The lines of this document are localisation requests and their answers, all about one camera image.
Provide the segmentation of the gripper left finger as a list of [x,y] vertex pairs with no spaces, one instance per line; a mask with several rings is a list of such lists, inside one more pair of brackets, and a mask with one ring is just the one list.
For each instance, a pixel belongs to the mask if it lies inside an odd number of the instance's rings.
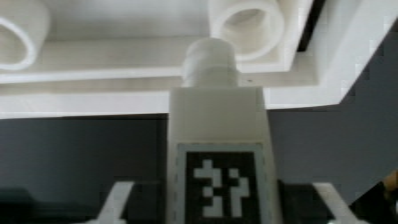
[[122,212],[133,186],[133,181],[113,184],[97,217],[87,224],[126,224]]

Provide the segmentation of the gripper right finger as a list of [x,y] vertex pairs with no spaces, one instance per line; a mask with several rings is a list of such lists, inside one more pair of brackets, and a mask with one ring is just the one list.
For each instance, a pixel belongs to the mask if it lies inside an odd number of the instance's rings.
[[369,224],[366,220],[357,218],[334,185],[330,183],[318,182],[312,184],[312,187],[334,215],[334,218],[326,221],[326,224]]

